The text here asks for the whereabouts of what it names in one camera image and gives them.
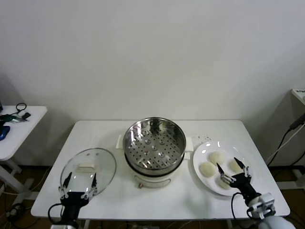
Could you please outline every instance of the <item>floor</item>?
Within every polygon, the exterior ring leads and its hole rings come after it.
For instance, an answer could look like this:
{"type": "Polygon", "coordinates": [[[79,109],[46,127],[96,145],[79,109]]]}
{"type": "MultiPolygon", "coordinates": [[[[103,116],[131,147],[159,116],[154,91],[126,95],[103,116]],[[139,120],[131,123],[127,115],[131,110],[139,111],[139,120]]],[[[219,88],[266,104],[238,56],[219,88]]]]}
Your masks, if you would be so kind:
{"type": "MultiPolygon", "coordinates": [[[[45,167],[32,167],[23,168],[23,171],[21,174],[17,174],[15,177],[22,183],[28,178],[33,177],[35,178],[35,183],[33,184],[33,187],[38,184],[38,182],[42,179],[43,174],[45,173],[47,168],[45,167]]],[[[272,174],[276,174],[279,170],[272,169],[272,174]]],[[[295,180],[295,177],[290,170],[284,170],[282,173],[276,176],[276,181],[291,181],[295,180]]],[[[35,189],[35,191],[39,191],[43,182],[35,189]]],[[[12,190],[8,187],[7,192],[12,192],[12,190]]],[[[288,202],[288,205],[291,209],[291,214],[286,219],[294,224],[294,226],[297,229],[305,229],[305,192],[303,190],[284,190],[282,191],[286,201],[288,202]]],[[[5,196],[6,196],[6,206],[9,208],[14,201],[15,197],[11,195],[4,195],[2,194],[0,196],[0,229],[8,229],[8,228],[15,228],[14,226],[10,225],[9,223],[5,224],[6,218],[4,215],[4,202],[5,202],[5,196]]],[[[33,204],[33,201],[26,200],[24,201],[24,205],[27,208],[30,208],[33,204]]],[[[30,210],[26,210],[24,216],[17,220],[15,222],[15,225],[19,228],[26,228],[32,223],[34,223],[37,219],[34,218],[30,210]]],[[[125,222],[125,221],[91,221],[90,223],[90,229],[100,229],[101,226],[103,229],[132,229],[132,225],[153,225],[158,226],[160,229],[180,229],[181,226],[183,226],[183,229],[226,229],[227,224],[226,221],[221,220],[214,220],[214,221],[178,221],[178,222],[171,222],[171,221],[140,221],[140,222],[125,222]]],[[[37,223],[30,227],[31,229],[48,229],[50,228],[51,223],[48,221],[48,219],[39,219],[37,223]]]]}

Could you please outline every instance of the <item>metal rim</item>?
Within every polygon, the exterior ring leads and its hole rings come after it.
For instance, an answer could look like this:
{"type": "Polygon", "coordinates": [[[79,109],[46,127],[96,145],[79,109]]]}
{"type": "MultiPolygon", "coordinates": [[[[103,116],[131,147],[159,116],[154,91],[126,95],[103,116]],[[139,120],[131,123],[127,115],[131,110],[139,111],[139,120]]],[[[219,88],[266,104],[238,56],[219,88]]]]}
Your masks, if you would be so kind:
{"type": "MultiPolygon", "coordinates": [[[[183,141],[185,142],[185,144],[186,144],[186,138],[185,138],[185,134],[184,134],[184,132],[183,132],[183,130],[179,127],[179,125],[177,125],[175,122],[173,122],[173,121],[171,121],[171,120],[169,120],[169,119],[166,119],[166,118],[160,118],[160,117],[149,117],[149,118],[145,118],[145,119],[142,119],[142,120],[139,120],[139,121],[137,121],[137,122],[135,122],[135,123],[133,123],[128,129],[127,129],[127,131],[125,132],[125,134],[124,134],[124,140],[123,140],[123,148],[124,148],[124,151],[125,151],[125,148],[126,148],[126,144],[125,144],[125,138],[126,138],[126,136],[127,136],[127,134],[133,129],[133,127],[135,126],[135,125],[137,125],[137,124],[140,124],[140,123],[142,123],[142,122],[144,122],[144,121],[148,121],[148,120],[150,120],[150,119],[159,119],[159,120],[162,120],[162,121],[166,121],[166,122],[169,122],[169,123],[171,123],[171,124],[173,124],[175,127],[177,127],[180,131],[181,131],[181,133],[182,133],[182,136],[183,136],[183,141]]],[[[184,158],[184,151],[181,153],[181,155],[180,155],[180,157],[176,160],[176,161],[174,161],[173,163],[171,163],[171,165],[169,166],[169,167],[174,167],[174,165],[176,165],[177,163],[179,163],[179,165],[180,165],[180,163],[182,162],[182,160],[183,160],[183,158],[184,158]]],[[[130,165],[130,162],[128,161],[128,158],[126,157],[126,154],[125,154],[125,158],[126,158],[126,161],[128,162],[128,164],[130,165]]],[[[138,164],[135,164],[138,168],[140,168],[140,169],[143,169],[143,167],[142,166],[140,166],[140,165],[138,165],[138,164]]],[[[159,168],[159,169],[149,169],[150,171],[154,171],[154,170],[157,170],[157,171],[163,171],[163,170],[166,170],[166,169],[168,169],[169,167],[165,167],[165,168],[159,168]]],[[[152,176],[152,177],[159,177],[160,175],[145,175],[145,176],[152,176]]]]}
{"type": "Polygon", "coordinates": [[[139,171],[139,170],[136,170],[136,169],[132,166],[132,164],[128,161],[126,155],[124,155],[124,156],[125,156],[126,162],[127,162],[127,164],[129,165],[129,167],[130,167],[133,171],[135,171],[136,173],[141,174],[142,176],[145,176],[145,177],[163,177],[163,176],[169,175],[170,173],[172,173],[173,171],[175,171],[177,168],[179,168],[180,164],[183,162],[183,159],[180,160],[180,161],[179,161],[179,165],[176,166],[173,170],[171,170],[171,171],[169,171],[169,172],[167,172],[167,173],[164,173],[164,174],[161,174],[161,175],[151,175],[151,174],[145,174],[145,173],[142,173],[142,172],[139,171]]]}

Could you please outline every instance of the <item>white wall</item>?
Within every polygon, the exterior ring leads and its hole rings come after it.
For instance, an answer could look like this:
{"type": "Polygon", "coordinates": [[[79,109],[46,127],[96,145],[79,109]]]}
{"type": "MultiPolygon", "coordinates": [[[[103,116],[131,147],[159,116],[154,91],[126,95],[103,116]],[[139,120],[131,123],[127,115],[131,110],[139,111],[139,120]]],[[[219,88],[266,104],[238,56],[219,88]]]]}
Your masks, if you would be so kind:
{"type": "MultiPolygon", "coordinates": [[[[49,109],[16,160],[52,164],[77,120],[152,115],[241,119],[266,157],[305,112],[289,94],[305,87],[304,9],[303,0],[3,0],[1,100],[49,109]]],[[[292,145],[275,165],[305,150],[300,138],[292,145]]]]}

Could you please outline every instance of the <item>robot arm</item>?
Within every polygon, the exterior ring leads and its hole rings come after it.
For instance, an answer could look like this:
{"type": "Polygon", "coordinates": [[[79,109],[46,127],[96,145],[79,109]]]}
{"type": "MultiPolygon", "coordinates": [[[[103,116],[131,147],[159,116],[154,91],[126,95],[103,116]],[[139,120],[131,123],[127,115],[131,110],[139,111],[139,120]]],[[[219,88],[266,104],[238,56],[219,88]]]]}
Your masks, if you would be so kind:
{"type": "Polygon", "coordinates": [[[238,166],[243,170],[242,173],[228,176],[223,169],[218,166],[221,180],[231,187],[240,190],[246,205],[249,207],[247,215],[250,219],[258,221],[259,229],[295,229],[292,223],[282,217],[276,217],[274,202],[275,199],[270,193],[260,194],[250,184],[251,175],[249,167],[246,167],[240,160],[234,158],[238,166]]]}

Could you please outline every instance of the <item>blue object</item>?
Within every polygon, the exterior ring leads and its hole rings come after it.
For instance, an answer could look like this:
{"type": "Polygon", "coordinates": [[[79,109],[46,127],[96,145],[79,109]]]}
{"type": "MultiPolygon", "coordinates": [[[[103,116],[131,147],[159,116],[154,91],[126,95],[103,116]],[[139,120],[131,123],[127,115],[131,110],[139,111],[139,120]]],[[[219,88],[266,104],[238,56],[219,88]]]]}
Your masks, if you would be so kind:
{"type": "Polygon", "coordinates": [[[0,141],[3,140],[6,135],[8,134],[8,132],[10,131],[10,127],[9,126],[0,126],[0,141]]]}

